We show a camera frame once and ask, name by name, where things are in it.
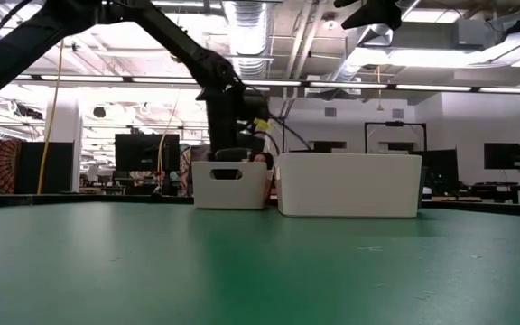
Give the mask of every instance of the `computer monitor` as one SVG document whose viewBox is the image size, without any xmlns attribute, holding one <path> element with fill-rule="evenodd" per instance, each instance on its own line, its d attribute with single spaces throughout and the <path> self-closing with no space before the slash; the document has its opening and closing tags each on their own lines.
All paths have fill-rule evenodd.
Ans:
<svg viewBox="0 0 520 325">
<path fill-rule="evenodd" d="M 158 149 L 162 135 L 116 135 L 116 170 L 157 171 Z M 180 169 L 180 136 L 166 135 L 162 147 L 165 171 Z"/>
<path fill-rule="evenodd" d="M 422 157 L 426 168 L 425 184 L 433 194 L 444 195 L 459 190 L 459 166 L 457 150 L 430 150 L 411 152 Z"/>
<path fill-rule="evenodd" d="M 520 170 L 520 144 L 485 144 L 485 169 Z"/>
</svg>

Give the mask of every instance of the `person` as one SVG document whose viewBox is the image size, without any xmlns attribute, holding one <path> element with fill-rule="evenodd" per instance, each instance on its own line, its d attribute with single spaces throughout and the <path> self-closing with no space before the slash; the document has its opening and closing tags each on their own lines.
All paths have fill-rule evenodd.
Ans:
<svg viewBox="0 0 520 325">
<path fill-rule="evenodd" d="M 272 169 L 274 167 L 274 157 L 271 153 L 252 153 L 250 154 L 249 160 L 251 163 L 265 163 L 266 164 L 266 184 L 265 184 L 265 196 L 266 199 L 270 199 L 272 189 L 275 188 L 274 174 Z"/>
<path fill-rule="evenodd" d="M 266 163 L 266 169 L 271 171 L 274 167 L 274 157 L 271 153 L 252 153 L 250 154 L 250 162 Z"/>
</svg>

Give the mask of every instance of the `yellow cable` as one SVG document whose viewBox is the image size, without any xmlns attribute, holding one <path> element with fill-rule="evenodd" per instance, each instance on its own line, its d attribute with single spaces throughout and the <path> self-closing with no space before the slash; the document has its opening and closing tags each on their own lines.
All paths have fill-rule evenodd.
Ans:
<svg viewBox="0 0 520 325">
<path fill-rule="evenodd" d="M 61 65 L 63 63 L 63 40 L 60 43 L 60 62 L 58 63 L 58 79 L 55 81 L 55 93 L 53 94 L 53 104 L 51 106 L 50 125 L 47 127 L 45 135 L 45 145 L 43 146 L 42 165 L 40 167 L 40 179 L 37 184 L 37 195 L 42 194 L 43 175 L 45 174 L 45 160 L 47 159 L 47 149 L 50 146 L 51 129 L 53 128 L 53 118 L 55 117 L 55 106 L 58 103 L 58 91 L 60 90 Z"/>
<path fill-rule="evenodd" d="M 170 119 L 168 120 L 168 125 L 163 130 L 162 139 L 160 140 L 160 145 L 158 147 L 158 165 L 156 166 L 156 171 L 160 174 L 158 176 L 158 183 L 160 185 L 160 190 L 162 190 L 163 177 L 161 173 L 163 172 L 163 162 L 162 162 L 162 148 L 163 148 L 163 140 L 168 133 L 168 129 L 170 128 L 170 124 L 172 123 L 172 119 L 174 114 L 176 113 L 176 107 L 178 106 L 178 98 L 180 97 L 180 91 L 178 90 L 178 95 L 176 96 L 176 103 L 173 106 L 172 114 L 170 115 Z"/>
</svg>

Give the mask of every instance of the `ceiling light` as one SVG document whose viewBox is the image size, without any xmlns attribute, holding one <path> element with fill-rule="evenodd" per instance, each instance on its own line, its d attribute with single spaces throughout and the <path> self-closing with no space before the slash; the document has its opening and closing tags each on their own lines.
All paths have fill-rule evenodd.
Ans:
<svg viewBox="0 0 520 325">
<path fill-rule="evenodd" d="M 156 77 L 136 77 L 134 82 L 145 83 L 167 83 L 167 84 L 182 84 L 182 85 L 196 85 L 197 82 L 190 78 L 156 78 Z"/>
<path fill-rule="evenodd" d="M 313 81 L 310 83 L 311 88 L 348 88 L 348 89 L 386 89 L 388 86 L 375 83 L 360 82 L 320 82 Z"/>
<path fill-rule="evenodd" d="M 42 76 L 43 80 L 47 81 L 55 81 L 58 79 L 58 76 Z M 118 82 L 122 81 L 121 77 L 116 76 L 60 76 L 61 81 L 80 81 L 80 82 Z"/>
<path fill-rule="evenodd" d="M 481 93 L 491 94 L 520 94 L 520 88 L 493 88 L 493 87 L 482 87 L 478 90 Z"/>
<path fill-rule="evenodd" d="M 247 80 L 248 86 L 299 87 L 300 81 L 293 80 Z"/>
<path fill-rule="evenodd" d="M 336 29 L 337 27 L 339 27 L 339 23 L 335 22 L 335 21 L 325 21 L 323 24 L 322 24 L 322 27 L 327 30 L 327 31 L 332 31 L 334 29 Z"/>
<path fill-rule="evenodd" d="M 401 90 L 427 90 L 427 91 L 470 91 L 471 87 L 463 86 L 433 86 L 433 85 L 396 85 Z"/>
<path fill-rule="evenodd" d="M 198 2 L 198 1 L 188 1 L 188 2 L 174 2 L 174 1 L 162 1 L 162 0 L 152 0 L 152 4 L 153 5 L 162 5 L 162 6 L 190 6 L 190 7 L 196 7 L 196 8 L 200 8 L 200 7 L 204 7 L 204 3 L 203 2 Z M 210 4 L 209 5 L 210 8 L 213 8 L 213 9 L 221 9 L 221 5 L 216 5 L 216 4 Z"/>
</svg>

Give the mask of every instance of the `desk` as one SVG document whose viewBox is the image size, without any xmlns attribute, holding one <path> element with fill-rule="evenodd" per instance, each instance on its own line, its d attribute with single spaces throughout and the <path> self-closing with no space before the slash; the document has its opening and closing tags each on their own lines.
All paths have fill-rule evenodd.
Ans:
<svg viewBox="0 0 520 325">
<path fill-rule="evenodd" d="M 517 324 L 520 217 L 0 208 L 0 324 L 11 323 Z"/>
<path fill-rule="evenodd" d="M 124 186 L 92 186 L 79 188 L 80 193 L 107 194 L 107 195 L 125 195 Z"/>
</svg>

